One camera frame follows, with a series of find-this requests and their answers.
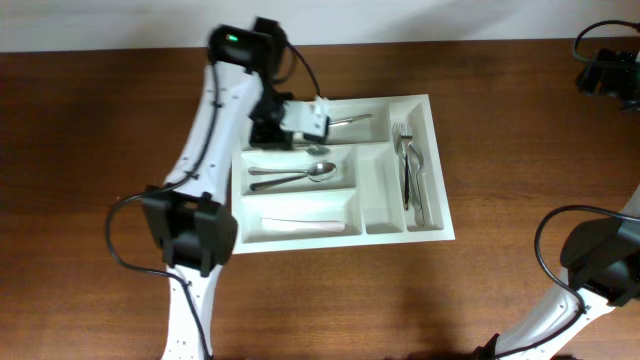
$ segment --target spoon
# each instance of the spoon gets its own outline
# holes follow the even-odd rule
[[[311,165],[311,167],[309,167],[309,169],[307,170],[268,170],[268,169],[256,169],[256,168],[249,169],[249,173],[251,175],[267,175],[267,174],[283,174],[283,173],[286,174],[286,173],[291,173],[293,171],[295,173],[302,173],[303,175],[297,175],[297,176],[291,176],[291,177],[277,179],[277,180],[253,183],[249,186],[249,188],[252,191],[260,191],[266,188],[270,188],[272,186],[276,186],[276,185],[280,185],[280,184],[288,183],[290,181],[295,181],[295,180],[304,179],[304,178],[308,178],[313,182],[323,182],[331,179],[333,175],[335,175],[336,172],[338,171],[338,167],[334,163],[322,161],[322,162],[318,162]]]

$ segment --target white cutlery tray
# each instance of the white cutlery tray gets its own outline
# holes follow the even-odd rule
[[[234,153],[231,205],[239,227],[234,253],[454,240],[429,97],[337,100],[330,102],[329,113],[332,119],[362,114],[373,117],[330,128],[330,151],[325,155],[312,156],[304,149],[252,150],[246,143],[244,150]],[[413,142],[424,157],[424,170],[418,177],[424,226],[416,224],[413,206],[408,211],[403,208],[399,159],[391,134],[394,123],[411,126]],[[306,169],[323,160],[338,168],[325,182],[301,179],[262,191],[249,189],[255,182],[292,176],[249,175],[250,167]],[[346,226],[339,233],[290,232],[267,228],[262,218],[340,221]]]

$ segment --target white wall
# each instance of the white wall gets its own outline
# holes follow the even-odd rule
[[[279,20],[294,44],[574,37],[640,22],[640,0],[3,0],[0,51],[203,46],[217,24]],[[595,35],[627,35],[615,27]]]

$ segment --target brown wood surface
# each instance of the brown wood surface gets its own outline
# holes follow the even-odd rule
[[[639,116],[576,91],[569,44],[302,48],[330,98],[430,95],[457,240],[234,256],[216,293],[216,355],[468,352],[519,321],[550,286],[532,246],[542,216],[573,203],[620,209],[640,179]],[[204,64],[202,49],[0,55],[1,359],[160,357],[167,282],[118,267],[103,220],[118,196],[170,170]],[[285,88],[313,96],[302,68]],[[549,225],[555,269],[586,218]],[[115,227],[126,259],[162,266],[139,208]],[[637,359],[640,306],[598,320],[564,352]]]

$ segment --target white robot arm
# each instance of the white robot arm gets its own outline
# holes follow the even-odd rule
[[[589,211],[588,207],[571,210]],[[622,213],[640,215],[640,186]],[[637,219],[608,218],[579,225],[563,248],[559,278],[580,295],[584,310],[578,298],[554,284],[524,320],[476,350],[475,359],[554,358],[588,324],[640,295],[639,260]]]
[[[212,357],[215,286],[237,233],[225,207],[233,153],[245,144],[288,150],[294,133],[319,143],[328,135],[326,99],[293,101],[272,87],[287,45],[278,24],[261,18],[252,31],[221,26],[212,33],[211,65],[187,143],[165,187],[143,196],[151,233],[172,275],[164,360]]]

